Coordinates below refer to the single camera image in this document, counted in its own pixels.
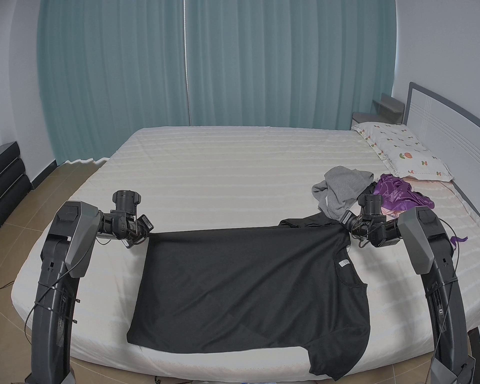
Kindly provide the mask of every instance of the tiled floor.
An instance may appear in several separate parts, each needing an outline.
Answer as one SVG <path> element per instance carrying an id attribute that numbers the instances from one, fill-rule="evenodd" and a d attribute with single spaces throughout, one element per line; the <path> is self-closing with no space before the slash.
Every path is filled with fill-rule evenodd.
<path id="1" fill-rule="evenodd" d="M 0 228 L 0 286 L 15 279 L 36 240 L 56 211 L 101 165 L 64 164 L 31 191 Z M 30 345 L 23 321 L 10 298 L 12 287 L 0 290 L 0 383 L 21 382 L 30 372 Z M 424 382 L 431 354 L 346 376 L 340 384 L 412 384 Z M 72 359 L 78 384 L 154 384 L 154 377 Z M 163 384 L 183 380 L 162 378 Z M 318 381 L 326 384 L 332 380 Z"/>

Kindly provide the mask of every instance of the floral pillow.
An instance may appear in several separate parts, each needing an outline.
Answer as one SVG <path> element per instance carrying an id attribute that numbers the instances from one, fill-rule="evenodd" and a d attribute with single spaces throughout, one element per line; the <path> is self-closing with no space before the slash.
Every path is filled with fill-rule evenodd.
<path id="1" fill-rule="evenodd" d="M 394 176 L 453 179 L 443 161 L 425 148 L 406 125 L 365 122 L 352 129 L 362 135 Z"/>

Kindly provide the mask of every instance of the black t-shirt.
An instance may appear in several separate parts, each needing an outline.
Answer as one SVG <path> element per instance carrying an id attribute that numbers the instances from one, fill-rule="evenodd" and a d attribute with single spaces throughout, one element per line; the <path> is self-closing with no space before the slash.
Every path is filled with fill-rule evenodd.
<path id="1" fill-rule="evenodd" d="M 150 234 L 129 343 L 174 353 L 300 346 L 338 380 L 370 335 L 348 232 L 323 213 L 277 227 Z"/>

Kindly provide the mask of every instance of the wall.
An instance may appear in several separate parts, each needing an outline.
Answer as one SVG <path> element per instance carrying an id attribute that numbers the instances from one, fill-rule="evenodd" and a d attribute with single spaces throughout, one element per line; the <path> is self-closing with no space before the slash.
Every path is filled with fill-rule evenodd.
<path id="1" fill-rule="evenodd" d="M 0 4 L 0 110 L 7 116 L 0 140 L 2 144 L 17 140 L 32 181 L 55 159 L 38 89 L 36 33 L 40 2 L 1 0 Z"/>
<path id="2" fill-rule="evenodd" d="M 392 96 L 413 81 L 480 117 L 480 1 L 396 0 Z"/>
<path id="3" fill-rule="evenodd" d="M 0 0 L 0 145 L 16 140 L 10 99 L 8 51 L 16 0 Z"/>

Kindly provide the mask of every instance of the pile of clothes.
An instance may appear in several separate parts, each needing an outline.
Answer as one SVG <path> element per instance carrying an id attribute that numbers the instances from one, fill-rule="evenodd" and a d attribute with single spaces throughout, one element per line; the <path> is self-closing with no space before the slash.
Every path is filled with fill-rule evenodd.
<path id="1" fill-rule="evenodd" d="M 373 173 L 343 166 L 334 167 L 325 173 L 325 180 L 315 184 L 312 193 L 318 200 L 318 207 L 334 220 L 340 220 L 358 196 L 366 193 L 383 196 L 382 213 L 391 217 L 398 217 L 415 206 L 426 205 L 430 209 L 435 207 L 429 197 L 412 191 L 410 183 L 403 179 L 383 174 L 375 182 Z"/>

